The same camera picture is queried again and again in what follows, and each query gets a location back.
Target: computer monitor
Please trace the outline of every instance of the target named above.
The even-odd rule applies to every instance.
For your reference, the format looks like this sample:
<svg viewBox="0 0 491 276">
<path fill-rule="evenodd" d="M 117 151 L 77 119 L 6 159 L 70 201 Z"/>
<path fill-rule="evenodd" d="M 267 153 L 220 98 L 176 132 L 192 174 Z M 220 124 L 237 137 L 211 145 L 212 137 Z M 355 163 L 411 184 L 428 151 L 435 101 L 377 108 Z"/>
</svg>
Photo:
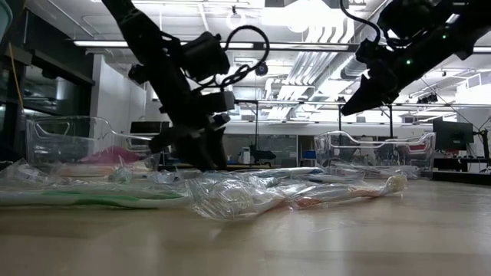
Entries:
<svg viewBox="0 0 491 276">
<path fill-rule="evenodd" d="M 437 134 L 436 150 L 467 150 L 467 144 L 474 143 L 470 123 L 433 121 L 433 132 Z"/>
</svg>

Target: ceiling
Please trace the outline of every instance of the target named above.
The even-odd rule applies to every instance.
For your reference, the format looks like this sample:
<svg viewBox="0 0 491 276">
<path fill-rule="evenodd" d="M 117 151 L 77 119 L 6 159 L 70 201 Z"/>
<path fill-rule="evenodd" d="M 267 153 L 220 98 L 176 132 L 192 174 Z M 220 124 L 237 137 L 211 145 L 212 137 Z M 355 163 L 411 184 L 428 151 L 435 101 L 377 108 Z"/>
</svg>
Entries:
<svg viewBox="0 0 491 276">
<path fill-rule="evenodd" d="M 364 38 L 370 37 L 369 28 L 355 24 L 346 19 L 344 15 L 340 16 L 339 10 L 326 8 L 327 5 L 321 0 L 285 0 L 291 3 L 286 8 L 290 8 L 292 15 L 282 16 L 282 19 L 269 19 L 269 21 L 278 21 L 278 24 L 271 24 L 266 18 L 266 12 L 270 12 L 271 8 L 265 8 L 265 6 L 270 3 L 270 0 L 239 0 L 238 2 L 223 0 L 220 3 L 187 2 L 187 4 L 179 5 L 173 2 L 179 2 L 179 0 L 162 0 L 163 4 L 137 5 L 137 7 L 165 32 L 183 41 L 191 41 L 204 31 L 227 38 L 233 28 L 243 24 L 261 28 L 273 42 L 359 43 Z M 350 2 L 359 3 L 360 0 L 350 0 Z M 369 18 L 379 11 L 378 8 L 381 5 L 387 4 L 384 0 L 364 0 L 364 3 L 365 6 L 350 8 L 350 12 L 358 17 Z M 232 5 L 236 5 L 237 15 L 232 15 Z M 115 20 L 100 2 L 93 2 L 93 0 L 30 0 L 28 7 L 36 15 L 74 40 L 122 40 Z M 305 26 L 306 21 L 319 25 Z M 261 40 L 257 34 L 248 31 L 239 32 L 233 38 L 234 42 Z M 478 45 L 491 45 L 491 35 L 488 34 L 482 38 Z M 137 63 L 129 49 L 88 50 L 104 54 L 107 61 L 122 73 L 126 73 L 132 64 Z M 232 69 L 234 69 L 246 60 L 257 61 L 263 53 L 261 51 L 228 51 L 227 54 Z M 359 82 L 357 79 L 340 78 L 339 71 L 348 65 L 353 65 L 350 61 L 351 56 L 352 54 L 345 53 L 272 51 L 267 60 L 269 74 L 265 77 L 250 74 L 234 86 L 234 91 L 244 95 L 246 94 L 244 87 L 254 87 L 253 90 L 249 89 L 250 96 L 257 97 L 257 90 L 260 90 L 259 96 L 265 100 L 306 98 L 314 101 L 333 101 L 339 96 L 348 99 L 358 88 Z M 456 96 L 458 83 L 465 81 L 466 77 L 477 74 L 476 71 L 485 69 L 491 69 L 491 56 L 489 55 L 475 55 L 466 61 L 450 57 L 422 80 L 415 81 L 406 87 L 397 101 L 416 102 L 417 92 L 423 94 L 425 91 L 430 91 L 427 85 L 435 85 L 432 89 L 436 88 L 440 95 L 451 101 Z M 275 79 L 282 81 L 279 85 L 271 86 Z M 286 89 L 282 92 L 283 84 L 301 86 L 298 89 L 290 89 L 290 92 L 285 92 Z M 282 108 L 265 107 L 265 109 L 281 110 Z M 298 112 L 298 108 L 295 107 L 288 110 Z"/>
</svg>

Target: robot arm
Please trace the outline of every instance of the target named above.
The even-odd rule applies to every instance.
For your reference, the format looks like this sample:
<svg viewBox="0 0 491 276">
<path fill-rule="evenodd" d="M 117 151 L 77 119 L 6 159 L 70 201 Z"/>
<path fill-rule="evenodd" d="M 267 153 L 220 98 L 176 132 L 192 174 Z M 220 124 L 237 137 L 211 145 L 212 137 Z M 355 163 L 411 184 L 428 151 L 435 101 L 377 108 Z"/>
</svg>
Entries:
<svg viewBox="0 0 491 276">
<path fill-rule="evenodd" d="M 382 12 L 378 26 L 387 46 L 361 43 L 356 58 L 367 65 L 370 78 L 342 107 L 347 116 L 392 104 L 402 89 L 452 54 L 461 60 L 473 54 L 474 44 L 491 30 L 489 0 L 393 0 Z M 389 38 L 392 30 L 399 38 Z"/>
<path fill-rule="evenodd" d="M 179 158 L 198 169 L 224 169 L 226 156 L 222 135 L 229 117 L 222 112 L 234 108 L 234 96 L 223 88 L 240 81 L 255 70 L 255 66 L 241 67 L 240 71 L 214 86 L 221 88 L 220 93 L 203 96 L 200 91 L 204 87 L 190 90 L 183 72 L 196 82 L 229 72 L 230 64 L 220 47 L 219 35 L 205 32 L 196 40 L 181 45 L 178 38 L 162 32 L 131 0 L 102 2 L 116 19 L 129 48 L 141 63 L 132 68 L 130 75 L 138 76 L 134 79 L 141 83 L 150 82 L 162 104 L 160 112 L 167 113 L 172 120 L 173 127 L 150 142 L 152 152 L 158 153 L 172 144 Z M 252 29 L 265 39 L 265 60 L 269 41 L 256 27 L 236 29 L 227 45 L 232 35 L 242 29 Z"/>
</svg>

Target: wooden table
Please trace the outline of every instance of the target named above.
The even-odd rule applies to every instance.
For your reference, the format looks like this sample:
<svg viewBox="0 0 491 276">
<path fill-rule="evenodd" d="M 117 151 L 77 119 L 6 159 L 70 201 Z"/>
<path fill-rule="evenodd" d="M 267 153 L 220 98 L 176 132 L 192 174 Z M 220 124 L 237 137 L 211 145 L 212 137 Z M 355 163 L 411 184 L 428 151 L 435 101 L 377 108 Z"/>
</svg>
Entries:
<svg viewBox="0 0 491 276">
<path fill-rule="evenodd" d="M 0 209 L 1 275 L 489 275 L 491 190 L 412 182 L 404 197 L 214 222 L 192 212 Z"/>
</svg>

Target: clear plastic container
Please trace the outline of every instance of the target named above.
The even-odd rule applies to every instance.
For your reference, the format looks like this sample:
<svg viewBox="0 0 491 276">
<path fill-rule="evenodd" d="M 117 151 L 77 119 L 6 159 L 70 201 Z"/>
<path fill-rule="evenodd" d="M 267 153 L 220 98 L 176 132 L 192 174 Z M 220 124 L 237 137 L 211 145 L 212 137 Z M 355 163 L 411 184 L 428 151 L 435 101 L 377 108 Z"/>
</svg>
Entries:
<svg viewBox="0 0 491 276">
<path fill-rule="evenodd" d="M 45 173 L 103 177 L 121 166 L 136 173 L 157 170 L 159 155 L 150 152 L 151 138 L 116 133 L 105 119 L 45 117 L 26 124 L 28 162 Z"/>
<path fill-rule="evenodd" d="M 435 133 L 422 137 L 361 141 L 344 131 L 315 137 L 317 163 L 331 169 L 359 169 L 365 177 L 385 178 L 404 173 L 410 179 L 428 178 L 433 171 Z"/>
</svg>

